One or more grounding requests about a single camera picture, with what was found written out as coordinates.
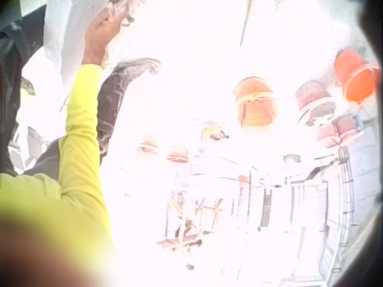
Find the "orange bucket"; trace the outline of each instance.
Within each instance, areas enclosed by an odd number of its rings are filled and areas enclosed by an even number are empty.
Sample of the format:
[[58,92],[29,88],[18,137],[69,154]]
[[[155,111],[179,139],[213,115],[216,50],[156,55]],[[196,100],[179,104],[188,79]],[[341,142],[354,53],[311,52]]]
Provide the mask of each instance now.
[[333,124],[320,127],[317,130],[317,142],[325,148],[333,148],[339,145],[339,136]]
[[351,49],[338,54],[335,72],[342,83],[344,97],[355,103],[361,103],[375,91],[381,76],[376,65],[367,63]]
[[338,129],[339,139],[341,145],[346,146],[361,133],[358,131],[354,119],[349,115],[339,117],[336,121],[336,128]]
[[308,81],[301,85],[296,92],[298,107],[301,111],[310,103],[319,99],[330,98],[331,95],[326,87],[319,81]]
[[187,163],[189,158],[187,157],[186,147],[183,145],[174,145],[167,160],[173,161],[174,163]]
[[157,154],[158,141],[153,135],[150,135],[138,144],[137,150],[145,154]]
[[238,104],[238,120],[242,127],[267,126],[279,114],[277,99],[266,81],[259,77],[249,77],[240,81],[235,88]]

